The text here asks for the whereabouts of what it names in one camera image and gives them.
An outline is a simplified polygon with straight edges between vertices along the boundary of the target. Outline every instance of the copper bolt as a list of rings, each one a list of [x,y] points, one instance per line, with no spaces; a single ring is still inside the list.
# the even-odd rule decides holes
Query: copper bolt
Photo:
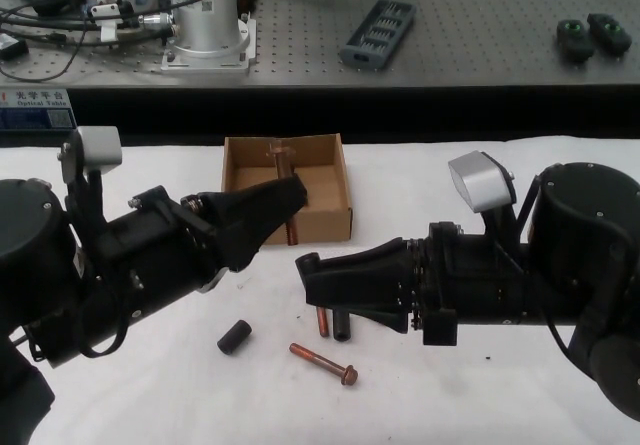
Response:
[[[318,315],[318,331],[321,337],[329,336],[329,320],[327,320],[327,309],[322,307],[316,307],[316,314]]]
[[[349,365],[347,368],[341,367],[337,363],[333,363],[331,360],[327,360],[323,356],[313,353],[311,350],[307,350],[297,343],[289,345],[289,351],[300,358],[304,358],[307,362],[311,362],[314,365],[337,375],[340,377],[340,382],[343,385],[353,385],[358,379],[358,372],[353,368],[353,365]]]
[[[278,178],[288,178],[293,176],[293,169],[291,168],[291,161],[289,157],[293,153],[291,147],[283,147],[281,140],[273,140],[269,144],[270,155],[274,157],[276,162],[276,172]],[[285,232],[287,233],[287,245],[298,244],[298,229],[296,228],[295,219],[291,219],[285,223]]]

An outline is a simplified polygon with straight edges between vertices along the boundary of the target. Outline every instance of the gray plastic part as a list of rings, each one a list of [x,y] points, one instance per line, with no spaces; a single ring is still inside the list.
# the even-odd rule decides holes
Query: gray plastic part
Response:
[[[449,162],[453,184],[474,213],[513,203],[502,170],[487,155],[474,151]]]
[[[353,68],[384,68],[415,14],[416,7],[408,3],[378,0],[340,51],[342,62]]]

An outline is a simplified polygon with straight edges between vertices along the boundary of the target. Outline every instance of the bolt head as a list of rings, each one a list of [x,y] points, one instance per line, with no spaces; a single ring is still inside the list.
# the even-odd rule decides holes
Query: bolt head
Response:
[[[353,365],[349,365],[344,370],[344,375],[342,375],[342,380],[340,380],[340,382],[343,385],[351,386],[354,383],[356,383],[356,380],[358,380],[358,372],[356,371],[355,368],[353,368]]]

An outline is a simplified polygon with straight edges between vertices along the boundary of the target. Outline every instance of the silver cylindrical device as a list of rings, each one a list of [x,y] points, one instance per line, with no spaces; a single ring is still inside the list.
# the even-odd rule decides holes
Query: silver cylindrical device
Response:
[[[187,0],[171,0],[178,4]],[[247,34],[240,32],[236,0],[203,0],[174,10],[178,36],[173,46],[181,53],[213,58],[242,51]]]

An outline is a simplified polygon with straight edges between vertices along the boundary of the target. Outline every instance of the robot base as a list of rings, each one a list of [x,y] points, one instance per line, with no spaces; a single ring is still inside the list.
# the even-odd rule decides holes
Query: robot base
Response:
[[[248,73],[249,65],[256,58],[256,21],[239,21],[240,31],[249,34],[247,48],[218,57],[193,57],[169,45],[162,57],[160,69],[169,73]]]

